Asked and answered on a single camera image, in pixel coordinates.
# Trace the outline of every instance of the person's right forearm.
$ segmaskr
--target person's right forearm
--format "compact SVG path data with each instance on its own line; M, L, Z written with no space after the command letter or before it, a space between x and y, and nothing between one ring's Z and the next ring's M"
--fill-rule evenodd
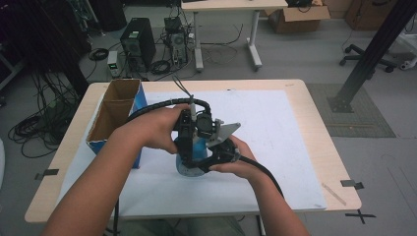
M298 216L276 190L266 174L248 179L257 197L261 217L268 236L309 235Z

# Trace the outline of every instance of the office chair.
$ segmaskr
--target office chair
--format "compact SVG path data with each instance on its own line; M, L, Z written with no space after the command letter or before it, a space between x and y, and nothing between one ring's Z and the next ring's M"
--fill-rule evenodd
M359 59L361 59L362 55L363 55L363 54L364 54L364 52L365 52L364 50L362 50L361 48L359 48L358 46L356 46L356 45L354 45L354 44L350 44L348 47L346 47L346 48L344 49L344 52L349 53L349 52L351 52L352 50L353 50L353 51L355 51L355 52L357 52L359 55L354 55L354 56L344 56L344 57L343 57L343 59L339 62L339 65L340 65L340 66L344 66L344 64L346 64L346 61L348 61L348 60L359 60ZM397 67L397 65L396 65L395 63L393 63L393 62L389 62L389 61L387 61L387 60L385 60L385 59L381 59L381 60L379 61L379 63L380 63L381 65L386 66L385 71L386 71L387 73L391 73L391 72L393 71L393 69Z

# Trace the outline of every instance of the human hand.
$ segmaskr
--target human hand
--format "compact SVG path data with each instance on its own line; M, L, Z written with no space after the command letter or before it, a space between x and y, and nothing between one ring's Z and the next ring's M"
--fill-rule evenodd
M172 141L171 133L184 109L190 109L189 105L178 104L173 108L159 108L135 118L123 128L126 131L134 131L133 135L141 139L145 147L164 149L173 154L178 150Z
M230 136L229 139L233 142L233 144L239 149L239 152L241 155L246 156L250 159L253 159L257 161L254 157L254 154L252 153L249 146L239 140L238 138L234 136ZM257 177L259 174L262 174L263 172L259 170L257 167L248 164L246 162L243 162L241 160L238 160L233 163L224 163L224 164L217 164L213 165L209 168L212 171L218 171L221 173L233 173L236 176L239 176L241 178L245 178L247 180L250 180L252 178Z

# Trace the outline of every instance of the floor mat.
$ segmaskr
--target floor mat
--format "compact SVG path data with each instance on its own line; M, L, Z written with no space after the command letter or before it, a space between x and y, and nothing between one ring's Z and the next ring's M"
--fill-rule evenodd
M378 107L360 88L350 103L353 113L334 113L328 105L328 97L335 97L342 85L307 84L307 88L332 137L395 138Z

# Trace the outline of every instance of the human arm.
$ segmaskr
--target human arm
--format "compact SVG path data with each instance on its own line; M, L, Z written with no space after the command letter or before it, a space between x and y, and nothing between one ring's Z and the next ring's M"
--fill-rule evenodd
M141 148L177 151L171 132L187 107L157 109L116 129L52 212L42 235L102 235Z
M230 140L238 147L240 153L256 160L249 146L231 136ZM252 186L268 236L309 235L298 216L292 211L282 195L276 190L269 177L257 167L243 161L214 165L210 170L234 173L245 178Z

